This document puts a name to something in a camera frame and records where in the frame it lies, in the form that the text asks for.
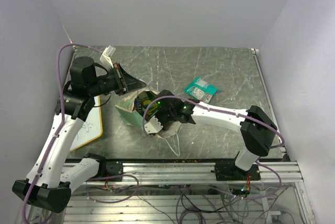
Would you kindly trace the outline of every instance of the cable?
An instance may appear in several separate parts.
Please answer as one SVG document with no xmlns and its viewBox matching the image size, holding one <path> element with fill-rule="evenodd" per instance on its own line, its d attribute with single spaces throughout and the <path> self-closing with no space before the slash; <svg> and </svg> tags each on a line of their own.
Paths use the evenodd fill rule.
<svg viewBox="0 0 335 224">
<path fill-rule="evenodd" d="M 267 211 L 262 212 L 261 215 L 259 215 L 259 216 L 257 217 L 257 219 L 256 219 L 252 224 L 254 224 L 254 223 L 255 223 L 255 222 L 256 222 L 256 221 L 257 221 L 263 214 L 265 214 L 265 213 L 267 213 L 267 215 L 266 215 L 266 217 L 265 217 L 265 221 L 266 221 L 267 216 L 269 215 L 269 211 L 271 210 L 271 208 L 273 207 L 273 205 L 276 203 L 276 201 L 278 200 L 279 196 L 281 196 L 287 189 L 288 189 L 288 187 L 285 188 L 284 190 L 282 190 L 281 193 L 277 196 L 277 198 L 272 202 L 272 204 L 271 204 L 271 206 L 269 207 L 269 209 L 268 209 Z"/>
<path fill-rule="evenodd" d="M 215 189 L 216 191 L 219 191 L 219 192 L 221 192 L 221 193 L 230 195 L 230 196 L 232 196 L 232 197 L 234 197 L 234 198 L 237 198 L 237 199 L 244 199 L 244 200 L 262 199 L 262 198 L 267 198 L 267 197 L 269 197 L 269 196 L 274 195 L 276 192 L 278 192 L 278 191 L 282 188 L 282 179 L 281 179 L 281 177 L 279 176 L 279 174 L 278 174 L 275 170 L 273 170 L 272 168 L 270 168 L 270 167 L 268 167 L 268 166 L 266 166 L 266 165 L 261 164 L 259 161 L 256 161 L 256 164 L 257 164 L 257 165 L 260 165 L 260 166 L 262 166 L 262 167 L 264 167 L 264 168 L 266 168 L 266 169 L 268 169 L 268 170 L 270 170 L 271 172 L 273 172 L 273 173 L 278 177 L 278 180 L 279 180 L 279 186 L 277 187 L 276 190 L 274 190 L 273 192 L 271 192 L 271 193 L 269 193 L 269 194 L 266 194 L 266 195 L 262 195 L 262 196 L 258 196 L 258 197 L 247 197 L 247 198 L 246 198 L 246 197 L 240 197 L 240 196 L 234 195 L 234 194 L 232 194 L 231 192 L 224 191 L 224 190 L 219 189 L 219 188 L 214 187 L 214 186 L 209 186 L 209 187 L 212 188 L 212 189 Z"/>
<path fill-rule="evenodd" d="M 246 218 L 249 216 L 249 207 L 248 207 L 248 210 L 247 210 L 247 214 L 245 215 L 245 209 L 246 207 L 248 206 L 248 202 L 249 201 L 246 201 L 245 202 L 245 206 L 244 206 L 244 211 L 243 211 L 243 215 L 239 214 L 239 204 L 240 204 L 240 201 L 237 201 L 237 211 L 232 207 L 232 204 L 229 204 L 229 209 L 231 212 L 234 212 L 238 217 L 242 217 L 242 218 Z"/>
<path fill-rule="evenodd" d="M 139 197 L 139 199 L 141 199 L 142 201 L 148 203 L 153 209 L 156 209 L 158 212 L 161 212 L 162 214 L 165 214 L 166 216 L 168 216 L 168 218 L 172 221 L 172 223 L 175 224 L 173 219 L 167 213 L 155 208 L 150 202 L 148 202 L 146 199 L 142 199 L 139 195 L 136 195 L 136 196 Z"/>
<path fill-rule="evenodd" d="M 178 221 L 178 205 L 179 205 L 179 202 L 181 200 L 181 198 L 183 197 L 183 195 L 185 194 L 186 191 L 183 191 L 182 194 L 180 195 L 178 201 L 177 201 L 177 205 L 176 205 L 176 220 L 178 222 L 178 224 L 181 224 L 181 222 Z"/>
<path fill-rule="evenodd" d="M 59 132 L 61 131 L 62 127 L 64 126 L 65 124 L 65 109 L 64 109 L 64 96 L 63 96 L 63 87 L 62 87 L 62 81 L 61 81 L 61 74 L 60 74 L 60 68 L 59 68 L 59 60 L 60 60 L 60 55 L 63 51 L 63 49 L 65 49 L 66 47 L 70 47 L 70 46 L 79 46 L 79 47 L 83 47 L 83 48 L 87 48 L 87 49 L 92 49 L 98 53 L 102 53 L 101 50 L 99 49 L 96 49 L 96 48 L 93 48 L 93 47 L 90 47 L 90 46 L 86 46 L 86 45 L 83 45 L 83 44 L 78 44 L 78 43 L 69 43 L 69 44 L 65 44 L 64 46 L 62 46 L 58 52 L 57 52 L 57 57 L 56 57 L 56 73 L 57 73 L 57 84 L 58 84 L 58 90 L 59 90 L 59 95 L 60 95 L 60 103 L 61 103 L 61 115 L 62 115 L 62 120 L 61 120 L 61 123 L 59 124 L 59 126 L 57 127 L 56 131 L 54 132 L 54 136 L 58 136 Z M 41 160 L 41 163 L 37 169 L 37 174 L 35 175 L 34 179 L 32 180 L 29 188 L 28 188 L 28 191 L 27 191 L 27 194 L 23 200 L 23 205 L 22 205 L 22 212 L 21 212 L 21 216 L 22 216 L 22 220 L 24 222 L 24 224 L 30 224 L 29 221 L 27 220 L 27 217 L 26 217 L 26 207 L 27 207 L 27 204 L 28 204 L 28 200 L 29 200 L 29 196 L 31 194 L 31 191 L 33 189 L 33 187 L 37 184 L 38 182 L 38 179 L 40 177 L 40 174 L 42 172 L 42 169 L 47 161 L 47 158 L 48 158 L 48 155 L 51 151 L 51 148 L 54 144 L 56 140 L 56 137 L 52 137 L 48 146 L 47 146 L 47 149 L 42 157 L 42 160 Z M 50 218 L 52 217 L 53 213 L 51 213 L 44 221 L 42 221 L 40 224 L 46 224 Z"/>
<path fill-rule="evenodd" d="M 247 215 L 244 216 L 245 208 L 247 207 L 247 205 L 248 205 L 249 202 L 250 202 L 250 201 L 246 201 L 246 202 L 245 202 L 245 206 L 244 206 L 244 210 L 243 210 L 243 216 L 242 216 L 242 221 L 241 221 L 242 223 L 243 223 L 244 218 L 246 218 L 246 217 L 249 216 L 249 206 L 248 206 L 248 210 L 247 210 Z"/>
<path fill-rule="evenodd" d="M 107 99 L 103 104 L 101 104 L 101 105 L 97 105 L 97 106 L 93 106 L 93 108 L 99 108 L 99 107 L 102 107 L 102 106 L 104 106 L 105 104 L 107 104 L 107 102 L 110 100 L 111 92 L 109 92 L 108 94 L 109 94 L 109 97 L 108 97 L 108 99 Z"/>
<path fill-rule="evenodd" d="M 280 134 L 280 132 L 278 132 L 276 129 L 274 129 L 273 127 L 267 125 L 266 123 L 258 120 L 258 119 L 255 119 L 253 117 L 250 117 L 250 116 L 246 116 L 246 115 L 243 115 L 243 114 L 240 114 L 240 113 L 234 113 L 232 111 L 227 111 L 227 110 L 222 110 L 222 109 L 215 109 L 215 108 L 209 108 L 209 107 L 206 107 L 206 106 L 203 106 L 203 105 L 200 105 L 190 99 L 187 99 L 187 98 L 184 98 L 184 97 L 179 97 L 179 96 L 162 96 L 162 97 L 158 97 L 156 98 L 155 100 L 153 100 L 146 108 L 146 110 L 144 111 L 144 114 L 143 114 L 143 121 L 142 121 L 142 128 L 143 128 L 143 131 L 144 131 L 144 134 L 147 136 L 147 137 L 150 137 L 150 135 L 147 133 L 146 131 L 146 128 L 145 128 L 145 123 L 146 123 L 146 115 L 148 113 L 148 110 L 149 108 L 154 104 L 156 103 L 157 101 L 159 100 L 162 100 L 162 99 L 165 99 L 165 98 L 175 98 L 175 99 L 181 99 L 181 100 L 184 100 L 186 102 L 189 102 L 195 106 L 198 106 L 199 108 L 201 109 L 205 109 L 205 110 L 211 110 L 211 111 L 216 111 L 218 113 L 224 113 L 224 114 L 230 114 L 230 115 L 234 115 L 236 117 L 242 117 L 242 118 L 245 118 L 245 119 L 248 119 L 250 121 L 253 121 L 261 126 L 264 126 L 265 128 L 268 128 L 270 131 L 272 131 L 273 133 L 275 133 L 276 135 L 278 135 L 278 137 L 281 139 L 282 143 L 280 144 L 277 144 L 277 145 L 273 145 L 271 146 L 271 149 L 273 148 L 277 148 L 277 147 L 282 147 L 285 145 L 285 140 L 284 140 L 284 137 Z"/>
<path fill-rule="evenodd" d="M 213 205 L 213 203 L 205 195 L 202 194 L 202 196 L 210 203 L 210 205 L 212 206 L 212 208 L 214 209 L 214 211 L 217 212 L 218 216 L 225 222 L 225 219 L 220 214 L 220 212 L 215 208 L 215 206 Z"/>
<path fill-rule="evenodd" d="M 133 176 L 133 175 L 130 175 L 130 174 L 121 174 L 121 175 L 114 175 L 114 176 L 109 176 L 109 177 L 100 177 L 100 178 L 90 178 L 89 181 L 100 181 L 100 180 L 110 180 L 112 178 L 122 178 L 122 177 L 131 177 L 133 178 L 134 180 L 136 180 L 136 188 L 135 188 L 135 191 L 130 194 L 128 197 L 124 198 L 124 199 L 120 199 L 120 200 L 116 200 L 116 201 L 104 201 L 104 200 L 98 200 L 98 199 L 93 199 L 91 196 L 90 196 L 90 189 L 89 188 L 87 190 L 87 199 L 90 199 L 94 202 L 99 202 L 99 203 L 104 203 L 104 204 L 112 204 L 112 203 L 119 203 L 119 202 L 122 202 L 122 201 L 125 201 L 125 200 L 128 200 L 130 199 L 132 196 L 134 196 L 135 194 L 137 194 L 137 191 L 138 191 L 138 188 L 140 187 L 140 182 L 139 180 Z"/>
<path fill-rule="evenodd" d="M 293 215 L 292 215 L 292 214 L 290 214 L 289 212 L 285 212 L 285 211 L 281 211 L 281 212 L 284 213 L 284 214 L 288 214 L 288 215 L 290 215 L 291 218 L 292 218 L 293 224 L 295 224 L 295 221 L 294 221 L 294 218 L 293 218 Z"/>
<path fill-rule="evenodd" d="M 179 136 L 178 136 L 178 132 L 176 132 L 176 135 L 177 135 L 177 141 L 178 141 L 178 153 L 179 154 L 177 154 L 174 150 L 173 150 L 173 148 L 172 148 L 172 146 L 170 145 L 170 143 L 167 141 L 167 139 L 166 138 L 162 138 L 162 139 L 164 139 L 165 140 L 165 142 L 168 144 L 168 146 L 170 147 L 170 149 L 171 149 L 171 151 L 174 153 L 174 154 L 176 154 L 176 156 L 180 156 L 180 147 L 179 147 Z"/>
<path fill-rule="evenodd" d="M 147 108 L 146 108 L 145 111 L 144 111 L 144 114 L 143 114 L 143 121 L 142 121 L 142 129 L 143 129 L 143 131 L 144 131 L 144 134 L 145 134 L 147 137 L 151 137 L 151 136 L 147 133 L 146 128 L 145 128 L 145 122 L 146 122 L 145 118 L 146 118 L 147 112 L 148 112 L 149 108 L 150 108 L 155 102 L 157 102 L 157 101 L 159 101 L 159 100 L 162 100 L 162 99 L 165 99 L 165 98 L 181 99 L 181 100 L 187 101 L 187 102 L 189 102 L 189 103 L 191 103 L 191 104 L 193 104 L 193 105 L 195 105 L 195 106 L 198 106 L 198 107 L 200 107 L 200 108 L 202 108 L 202 109 L 205 109 L 205 110 L 212 110 L 212 111 L 216 111 L 216 112 L 219 112 L 219 113 L 225 113 L 225 114 L 230 114 L 230 115 L 234 115 L 234 116 L 237 116 L 237 117 L 243 117 L 243 118 L 245 118 L 245 119 L 248 119 L 248 120 L 253 121 L 253 122 L 255 122 L 255 123 L 257 123 L 257 124 L 259 124 L 259 125 L 261 125 L 261 126 L 264 126 L 264 127 L 268 128 L 268 129 L 271 130 L 273 133 L 275 133 L 276 135 L 279 136 L 279 138 L 282 140 L 282 143 L 272 146 L 271 149 L 273 149 L 273 148 L 277 148 L 277 147 L 282 147 L 282 146 L 284 146 L 284 144 L 285 144 L 285 140 L 284 140 L 283 136 L 282 136 L 276 129 L 272 128 L 271 126 L 265 124 L 264 122 L 262 122 L 262 121 L 260 121 L 260 120 L 258 120 L 258 119 L 255 119 L 255 118 L 252 118 L 252 117 L 250 117 L 250 116 L 246 116 L 246 115 L 243 115 L 243 114 L 240 114 L 240 113 L 237 113 L 237 114 L 236 114 L 236 113 L 234 113 L 234 112 L 232 112 L 232 111 L 227 111 L 227 110 L 222 110 L 222 109 L 214 109 L 214 108 L 207 108 L 206 106 L 200 105 L 200 104 L 198 104 L 198 103 L 196 103 L 196 102 L 194 102 L 194 101 L 192 101 L 192 100 L 189 100 L 189 99 L 184 98 L 184 97 L 179 97 L 179 96 L 162 96 L 162 97 L 158 97 L 158 98 L 154 99 L 154 100 L 147 106 Z M 281 189 L 281 187 L 282 187 L 282 180 L 281 180 L 279 174 L 278 174 L 275 170 L 273 170 L 272 168 L 270 168 L 270 167 L 268 167 L 268 166 L 266 166 L 266 165 L 262 165 L 262 164 L 259 163 L 258 161 L 256 161 L 256 164 L 258 164 L 258 165 L 260 165 L 260 166 L 262 166 L 262 167 L 264 167 L 264 168 L 266 168 L 266 169 L 272 171 L 272 172 L 278 177 L 278 179 L 279 179 L 279 186 L 278 186 L 278 188 L 277 188 L 275 191 L 273 191 L 273 192 L 270 193 L 270 194 L 263 195 L 263 196 L 259 196 L 259 197 L 254 197 L 254 198 L 246 198 L 246 199 L 248 199 L 248 200 L 252 200 L 252 199 L 262 199 L 262 198 L 269 197 L 269 196 L 275 194 L 276 192 L 278 192 L 278 191 Z M 215 189 L 215 190 L 218 190 L 218 191 L 220 191 L 220 192 L 222 192 L 222 193 L 225 193 L 225 194 L 234 196 L 231 192 L 223 191 L 223 190 L 220 190 L 220 189 L 218 189 L 218 188 L 216 188 L 216 187 L 212 187 L 212 188 Z M 244 197 L 240 197 L 240 196 L 234 196 L 234 197 L 237 197 L 237 198 L 240 198 L 240 199 L 244 199 Z"/>
<path fill-rule="evenodd" d="M 231 207 L 233 204 L 235 204 L 236 202 L 239 202 L 240 200 L 239 199 L 237 199 L 237 200 L 235 200 L 234 201 L 234 199 L 229 199 L 229 202 L 228 202 L 228 204 L 227 204 L 227 202 L 224 200 L 224 199 L 222 199 L 222 203 L 223 203 L 223 205 L 224 205 L 224 208 L 225 208 L 225 210 L 226 210 L 226 212 L 227 212 L 227 214 L 230 216 L 230 218 L 232 219 L 232 221 L 234 221 L 234 222 L 237 222 L 237 223 L 241 223 L 239 220 L 235 220 L 234 219 L 234 216 L 232 215 L 232 212 L 234 212 L 238 217 L 239 217 L 239 214 L 238 213 L 236 213 L 236 211 L 234 211 L 234 209 Z"/>
<path fill-rule="evenodd" d="M 179 217 L 179 221 L 178 221 L 179 224 L 182 224 L 184 217 L 188 214 L 196 215 L 198 217 L 199 224 L 206 224 L 206 220 L 205 220 L 204 216 L 200 212 L 194 212 L 192 207 L 187 209 L 187 210 L 182 211 L 182 213 L 180 214 L 180 217 Z"/>
<path fill-rule="evenodd" d="M 206 214 L 212 214 L 214 212 L 225 212 L 225 211 L 220 211 L 221 209 L 223 209 L 224 207 L 220 207 L 218 209 L 214 208 L 215 210 L 214 211 L 208 211 L 208 210 L 201 210 L 200 208 L 198 208 L 197 206 L 195 206 L 193 204 L 193 202 L 186 196 L 186 194 L 182 194 L 182 197 L 181 197 L 181 203 L 182 203 L 182 206 L 187 209 L 187 207 L 185 207 L 184 203 L 183 203 L 183 197 L 185 197 L 188 202 L 196 209 L 195 211 L 196 212 L 204 212 Z"/>
</svg>

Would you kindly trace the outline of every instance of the whiteboard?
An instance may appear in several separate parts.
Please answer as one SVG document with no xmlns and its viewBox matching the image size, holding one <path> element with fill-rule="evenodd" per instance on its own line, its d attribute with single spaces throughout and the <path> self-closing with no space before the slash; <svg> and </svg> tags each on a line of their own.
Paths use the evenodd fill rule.
<svg viewBox="0 0 335 224">
<path fill-rule="evenodd" d="M 100 105 L 100 97 L 94 97 L 95 106 Z M 83 145 L 101 137 L 103 134 L 103 124 L 101 118 L 101 108 L 92 108 L 86 121 L 74 138 L 70 151 L 74 151 Z"/>
</svg>

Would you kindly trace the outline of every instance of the green packet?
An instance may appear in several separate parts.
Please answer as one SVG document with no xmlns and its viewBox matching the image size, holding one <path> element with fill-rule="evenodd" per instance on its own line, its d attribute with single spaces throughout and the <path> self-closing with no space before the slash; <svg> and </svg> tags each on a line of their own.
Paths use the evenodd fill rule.
<svg viewBox="0 0 335 224">
<path fill-rule="evenodd" d="M 220 90 L 207 83 L 201 77 L 196 77 L 184 90 L 188 95 L 205 103 L 209 103 L 210 99 L 217 91 Z"/>
</svg>

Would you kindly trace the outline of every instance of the table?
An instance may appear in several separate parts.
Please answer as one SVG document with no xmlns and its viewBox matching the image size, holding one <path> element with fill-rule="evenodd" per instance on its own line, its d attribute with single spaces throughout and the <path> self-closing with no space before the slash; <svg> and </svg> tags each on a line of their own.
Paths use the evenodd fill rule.
<svg viewBox="0 0 335 224">
<path fill-rule="evenodd" d="M 99 54 L 79 48 L 75 58 L 92 57 L 99 62 Z M 174 95 L 188 97 L 184 88 L 197 76 L 220 90 L 211 105 L 248 109 L 260 106 L 271 117 L 270 107 L 251 49 L 223 47 L 116 47 L 113 61 L 118 62 L 132 76 L 142 79 L 153 88 L 170 90 Z M 104 74 L 97 69 L 97 74 Z M 102 107 L 103 134 L 91 143 L 70 152 L 68 158 L 82 158 L 96 153 L 110 159 L 175 159 L 178 158 L 159 138 L 147 138 L 141 129 L 127 126 L 115 109 L 122 100 L 112 94 Z M 243 147 L 240 133 L 208 125 L 182 125 L 180 159 L 234 158 Z M 177 151 L 177 137 L 167 139 Z M 270 151 L 268 158 L 282 158 L 280 149 Z"/>
</svg>

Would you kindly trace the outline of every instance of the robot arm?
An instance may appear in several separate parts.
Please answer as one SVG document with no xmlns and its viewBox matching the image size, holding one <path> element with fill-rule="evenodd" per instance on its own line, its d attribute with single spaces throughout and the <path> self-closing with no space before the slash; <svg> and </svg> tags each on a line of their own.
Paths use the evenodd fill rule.
<svg viewBox="0 0 335 224">
<path fill-rule="evenodd" d="M 26 179 L 16 180 L 13 185 L 12 191 L 22 200 L 36 175 L 39 175 L 28 203 L 59 213 L 66 207 L 72 192 L 83 182 L 91 177 L 106 175 L 105 158 L 90 153 L 75 167 L 63 174 L 61 172 L 71 144 L 95 104 L 94 96 L 113 91 L 123 95 L 146 87 L 146 83 L 126 73 L 118 63 L 112 63 L 110 56 L 114 50 L 113 47 L 108 47 L 103 52 L 100 60 L 104 66 L 89 57 L 73 61 L 70 68 L 71 80 L 64 86 L 65 124 L 48 151 L 49 143 L 55 137 L 55 130 L 61 122 L 61 105 L 58 100 L 51 131 L 40 156 Z M 106 74 L 97 76 L 96 67 L 104 69 Z M 38 167 L 46 153 L 48 155 L 43 170 L 38 173 Z"/>
<path fill-rule="evenodd" d="M 173 96 L 167 90 L 163 90 L 157 98 L 163 96 Z M 220 126 L 229 130 L 240 132 L 244 140 L 244 147 L 237 154 L 232 172 L 245 174 L 252 164 L 260 157 L 267 156 L 275 133 L 268 128 L 255 124 L 243 117 L 220 113 L 217 110 L 230 111 L 236 115 L 245 115 L 262 121 L 263 123 L 277 129 L 272 120 L 258 106 L 251 106 L 250 109 L 228 109 L 208 105 L 198 100 L 192 99 L 200 105 L 195 106 L 189 102 L 183 102 L 177 98 L 166 98 L 160 100 L 159 110 L 145 124 L 145 129 L 149 134 L 155 134 L 169 127 L 171 122 L 179 121 L 190 124 L 208 124 Z"/>
</svg>

